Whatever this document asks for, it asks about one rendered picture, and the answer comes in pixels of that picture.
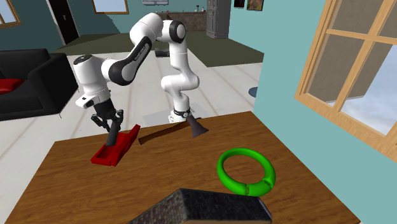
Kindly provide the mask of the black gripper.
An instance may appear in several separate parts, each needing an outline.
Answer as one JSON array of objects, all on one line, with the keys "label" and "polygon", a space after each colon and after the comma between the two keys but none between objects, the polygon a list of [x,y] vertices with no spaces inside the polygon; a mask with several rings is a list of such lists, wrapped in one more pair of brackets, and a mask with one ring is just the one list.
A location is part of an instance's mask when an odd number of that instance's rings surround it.
[{"label": "black gripper", "polygon": [[116,110],[111,99],[94,105],[96,114],[91,116],[91,120],[98,126],[110,131],[108,120],[113,120],[118,125],[123,122],[123,110]]}]

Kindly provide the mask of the dark grey upright block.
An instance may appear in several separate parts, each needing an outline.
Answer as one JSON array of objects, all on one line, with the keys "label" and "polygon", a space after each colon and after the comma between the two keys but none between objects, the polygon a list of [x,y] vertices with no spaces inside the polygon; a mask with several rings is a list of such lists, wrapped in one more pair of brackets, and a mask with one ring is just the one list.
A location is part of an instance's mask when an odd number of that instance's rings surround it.
[{"label": "dark grey upright block", "polygon": [[116,121],[113,121],[108,133],[106,146],[114,146],[116,144],[119,131],[120,131],[120,124]]}]

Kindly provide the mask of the red open case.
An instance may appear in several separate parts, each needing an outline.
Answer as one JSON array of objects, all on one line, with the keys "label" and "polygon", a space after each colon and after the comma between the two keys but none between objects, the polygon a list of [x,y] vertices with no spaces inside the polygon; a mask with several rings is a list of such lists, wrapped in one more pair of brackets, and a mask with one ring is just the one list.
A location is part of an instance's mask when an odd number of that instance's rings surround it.
[{"label": "red open case", "polygon": [[104,144],[90,159],[91,163],[116,167],[124,154],[128,152],[132,143],[136,140],[140,128],[140,125],[135,124],[134,128],[131,129],[128,134],[119,132],[116,144],[114,146],[106,146]]}]

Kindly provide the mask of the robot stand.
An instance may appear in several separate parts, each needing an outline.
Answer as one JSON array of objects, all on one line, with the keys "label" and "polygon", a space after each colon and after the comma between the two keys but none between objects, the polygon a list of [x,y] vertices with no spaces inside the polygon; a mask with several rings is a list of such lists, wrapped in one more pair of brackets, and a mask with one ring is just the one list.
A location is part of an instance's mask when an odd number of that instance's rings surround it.
[{"label": "robot stand", "polygon": [[[195,118],[207,118],[214,113],[204,109],[201,105],[196,102],[190,103],[192,114]],[[146,126],[155,126],[155,125],[163,125],[169,123],[168,116],[171,114],[171,108],[165,109],[163,111],[159,111],[156,113],[152,113],[150,115],[144,115],[143,120],[145,121]]]}]

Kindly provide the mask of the black sofa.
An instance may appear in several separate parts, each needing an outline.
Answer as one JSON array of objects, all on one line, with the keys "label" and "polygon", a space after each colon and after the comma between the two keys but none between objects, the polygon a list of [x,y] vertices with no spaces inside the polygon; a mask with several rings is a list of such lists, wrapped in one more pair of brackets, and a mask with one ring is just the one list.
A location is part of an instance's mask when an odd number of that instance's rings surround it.
[{"label": "black sofa", "polygon": [[0,51],[0,79],[25,80],[0,95],[0,121],[60,113],[78,90],[66,54],[47,49]]}]

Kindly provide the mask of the brown wooden table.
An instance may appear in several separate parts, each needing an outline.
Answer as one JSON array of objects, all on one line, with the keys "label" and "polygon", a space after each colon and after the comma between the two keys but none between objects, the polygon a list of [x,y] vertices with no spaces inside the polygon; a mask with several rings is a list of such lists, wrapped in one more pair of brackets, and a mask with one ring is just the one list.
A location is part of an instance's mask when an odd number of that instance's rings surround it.
[{"label": "brown wooden table", "polygon": [[134,143],[116,167],[91,157],[106,136],[53,144],[5,224],[126,224],[179,188],[224,192],[216,164],[231,148],[268,158],[277,179],[263,202],[274,224],[359,224],[359,219],[251,112],[202,119]]}]

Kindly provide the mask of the red cushion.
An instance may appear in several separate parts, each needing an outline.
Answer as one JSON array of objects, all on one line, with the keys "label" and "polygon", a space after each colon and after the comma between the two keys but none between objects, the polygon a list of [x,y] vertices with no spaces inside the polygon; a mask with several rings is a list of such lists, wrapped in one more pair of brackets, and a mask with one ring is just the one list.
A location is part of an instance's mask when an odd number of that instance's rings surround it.
[{"label": "red cushion", "polygon": [[25,80],[21,79],[0,79],[0,95],[16,90]]}]

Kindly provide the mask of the black door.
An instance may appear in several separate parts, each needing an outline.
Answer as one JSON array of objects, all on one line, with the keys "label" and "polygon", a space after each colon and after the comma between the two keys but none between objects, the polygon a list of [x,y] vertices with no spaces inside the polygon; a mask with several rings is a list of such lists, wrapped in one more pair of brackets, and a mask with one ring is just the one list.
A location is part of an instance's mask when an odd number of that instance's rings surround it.
[{"label": "black door", "polygon": [[65,45],[79,38],[68,0],[46,0],[53,20]]}]

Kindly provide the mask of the small wooden-framed window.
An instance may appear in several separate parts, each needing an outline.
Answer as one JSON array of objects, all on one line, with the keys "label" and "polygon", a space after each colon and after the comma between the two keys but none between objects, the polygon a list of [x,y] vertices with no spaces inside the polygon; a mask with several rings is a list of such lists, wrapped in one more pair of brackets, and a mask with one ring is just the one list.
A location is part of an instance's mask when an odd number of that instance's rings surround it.
[{"label": "small wooden-framed window", "polygon": [[0,29],[22,25],[11,0],[0,0]]},{"label": "small wooden-framed window", "polygon": [[127,0],[91,0],[96,14],[126,15],[129,13]]}]

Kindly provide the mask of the dark grey textured box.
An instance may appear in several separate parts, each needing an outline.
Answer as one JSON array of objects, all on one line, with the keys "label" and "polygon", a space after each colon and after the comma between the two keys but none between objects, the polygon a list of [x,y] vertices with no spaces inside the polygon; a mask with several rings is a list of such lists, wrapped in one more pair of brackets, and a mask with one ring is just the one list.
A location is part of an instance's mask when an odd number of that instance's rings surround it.
[{"label": "dark grey textured box", "polygon": [[127,224],[273,224],[259,197],[180,188]]}]

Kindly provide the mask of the dark kitchen counter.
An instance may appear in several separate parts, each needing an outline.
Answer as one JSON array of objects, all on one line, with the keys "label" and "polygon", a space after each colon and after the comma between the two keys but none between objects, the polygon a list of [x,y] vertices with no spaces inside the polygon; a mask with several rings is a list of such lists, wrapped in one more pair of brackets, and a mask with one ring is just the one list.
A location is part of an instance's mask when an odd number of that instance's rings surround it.
[{"label": "dark kitchen counter", "polygon": [[158,11],[162,20],[178,20],[182,22],[187,31],[205,31],[206,30],[206,12],[165,12]]}]

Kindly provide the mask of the large wooden-framed window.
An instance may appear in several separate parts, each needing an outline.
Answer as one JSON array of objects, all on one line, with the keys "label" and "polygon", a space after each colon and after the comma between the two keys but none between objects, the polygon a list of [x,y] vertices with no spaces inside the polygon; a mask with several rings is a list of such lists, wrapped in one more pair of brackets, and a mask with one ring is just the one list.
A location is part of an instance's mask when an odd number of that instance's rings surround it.
[{"label": "large wooden-framed window", "polygon": [[346,112],[364,98],[397,46],[397,0],[326,0],[295,99],[397,163],[397,121],[386,133]]}]

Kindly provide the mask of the brown wall picture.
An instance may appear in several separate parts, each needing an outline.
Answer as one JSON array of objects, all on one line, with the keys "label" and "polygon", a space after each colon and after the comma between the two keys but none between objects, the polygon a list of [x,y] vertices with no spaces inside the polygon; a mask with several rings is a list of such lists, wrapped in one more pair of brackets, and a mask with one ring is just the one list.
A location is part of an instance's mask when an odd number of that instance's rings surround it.
[{"label": "brown wall picture", "polygon": [[247,0],[247,10],[262,11],[264,0]]}]

